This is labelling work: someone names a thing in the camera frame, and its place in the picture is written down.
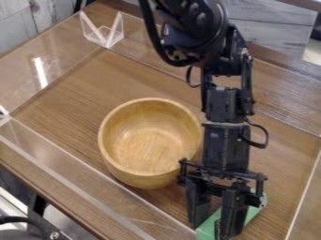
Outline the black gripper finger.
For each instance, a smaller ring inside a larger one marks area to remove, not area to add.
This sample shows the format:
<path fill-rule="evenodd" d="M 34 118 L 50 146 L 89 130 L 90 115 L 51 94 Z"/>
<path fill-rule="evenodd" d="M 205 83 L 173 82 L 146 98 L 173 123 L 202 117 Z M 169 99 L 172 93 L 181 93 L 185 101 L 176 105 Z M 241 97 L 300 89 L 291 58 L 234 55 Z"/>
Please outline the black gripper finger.
<path fill-rule="evenodd" d="M 222 194 L 221 218 L 216 221 L 217 240 L 232 240 L 241 234 L 250 207 L 265 205 L 266 196 L 253 194 L 246 182 L 234 182 Z"/>
<path fill-rule="evenodd" d="M 222 196 L 224 189 L 209 182 L 188 179 L 186 180 L 186 200 L 189 223 L 197 228 L 210 217 L 212 197 Z"/>

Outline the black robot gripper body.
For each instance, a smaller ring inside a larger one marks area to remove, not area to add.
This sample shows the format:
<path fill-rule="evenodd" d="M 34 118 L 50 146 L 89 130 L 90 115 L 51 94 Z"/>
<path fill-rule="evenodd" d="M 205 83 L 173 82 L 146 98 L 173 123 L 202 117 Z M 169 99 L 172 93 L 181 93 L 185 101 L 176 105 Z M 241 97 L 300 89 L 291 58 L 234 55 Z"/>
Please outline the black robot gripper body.
<path fill-rule="evenodd" d="M 261 184 L 268 176 L 250 171 L 250 148 L 265 149 L 269 145 L 269 132 L 254 123 L 248 125 L 206 123 L 204 138 L 204 153 L 200 163 L 186 158 L 180 160 L 181 173 L 178 182 L 188 184 L 189 180 L 208 184 L 212 177 L 241 178 L 256 180 Z M 261 128 L 265 141 L 252 139 L 252 127 Z"/>

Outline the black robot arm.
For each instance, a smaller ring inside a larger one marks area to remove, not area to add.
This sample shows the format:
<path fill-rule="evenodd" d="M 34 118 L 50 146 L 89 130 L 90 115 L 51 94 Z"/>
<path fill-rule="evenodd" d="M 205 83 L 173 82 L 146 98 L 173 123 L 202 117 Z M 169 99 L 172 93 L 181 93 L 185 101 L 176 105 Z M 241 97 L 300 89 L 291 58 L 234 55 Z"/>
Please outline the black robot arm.
<path fill-rule="evenodd" d="M 268 176 L 249 170 L 256 126 L 252 94 L 252 55 L 220 0 L 138 0 L 150 42 L 172 66 L 200 68 L 204 124 L 202 162 L 180 160 L 178 183 L 186 188 L 190 225 L 212 215 L 212 197 L 222 199 L 213 222 L 214 240 L 232 240 L 244 231 L 253 207 L 265 204 Z"/>

